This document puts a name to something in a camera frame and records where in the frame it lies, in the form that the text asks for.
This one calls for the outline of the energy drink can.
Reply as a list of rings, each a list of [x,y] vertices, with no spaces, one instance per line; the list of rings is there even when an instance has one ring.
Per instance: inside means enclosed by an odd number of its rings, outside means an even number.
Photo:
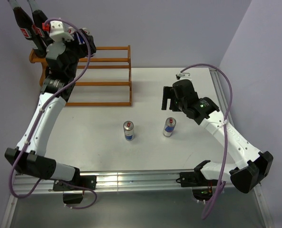
[[[133,140],[134,138],[134,124],[132,121],[125,121],[123,124],[124,136],[128,141]]]
[[[76,33],[77,39],[80,44],[85,44],[85,39],[84,38],[89,38],[90,37],[90,30],[88,28],[80,28],[79,29],[80,33]]]
[[[165,121],[163,135],[165,137],[170,137],[175,129],[176,119],[173,117],[168,117]]]
[[[73,27],[68,27],[68,33],[72,36],[73,39],[75,39],[76,36],[76,29]]]

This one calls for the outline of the cola bottle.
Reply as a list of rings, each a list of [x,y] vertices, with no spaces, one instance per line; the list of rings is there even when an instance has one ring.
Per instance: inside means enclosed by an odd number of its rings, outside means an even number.
[[[53,40],[49,37],[49,33],[47,31],[43,30],[42,24],[48,19],[45,13],[41,10],[39,5],[36,3],[35,0],[27,0],[31,11],[32,11],[32,17],[35,26],[37,27],[38,33],[40,37],[42,38],[43,42],[46,46],[49,46],[53,43]]]
[[[7,0],[7,2],[13,10],[16,23],[24,38],[29,41],[36,56],[44,58],[46,56],[46,46],[40,38],[33,20],[16,0]]]

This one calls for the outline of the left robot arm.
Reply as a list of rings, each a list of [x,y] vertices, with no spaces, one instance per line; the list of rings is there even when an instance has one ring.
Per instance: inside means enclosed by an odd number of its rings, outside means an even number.
[[[96,53],[92,36],[71,41],[54,42],[46,55],[48,72],[39,95],[37,109],[17,146],[7,148],[5,158],[12,172],[26,174],[42,180],[62,180],[71,190],[81,185],[79,168],[56,162],[45,156],[53,126],[68,102],[75,86],[78,62]]]

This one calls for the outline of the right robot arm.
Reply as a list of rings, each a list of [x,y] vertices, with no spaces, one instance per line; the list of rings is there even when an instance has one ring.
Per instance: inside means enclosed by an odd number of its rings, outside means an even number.
[[[250,192],[269,173],[273,156],[248,142],[225,118],[219,107],[208,97],[199,98],[192,82],[183,79],[163,88],[162,110],[183,112],[207,130],[234,160],[222,165],[205,160],[192,172],[180,173],[181,186],[202,186],[217,180],[229,182],[242,193]]]

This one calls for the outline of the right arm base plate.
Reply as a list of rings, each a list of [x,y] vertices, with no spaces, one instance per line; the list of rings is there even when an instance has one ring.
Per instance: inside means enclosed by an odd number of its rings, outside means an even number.
[[[211,187],[217,186],[217,180],[208,180],[200,171],[180,172],[176,183],[181,187]]]

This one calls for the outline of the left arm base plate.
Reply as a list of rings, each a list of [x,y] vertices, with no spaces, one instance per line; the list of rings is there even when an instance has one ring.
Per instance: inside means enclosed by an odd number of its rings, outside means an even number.
[[[80,176],[78,182],[69,182],[70,185],[74,185],[75,187],[68,186],[64,183],[54,183],[53,191],[72,191],[72,190],[81,190],[82,188],[87,188],[91,190],[95,190],[97,183],[97,177],[95,175],[83,175]]]

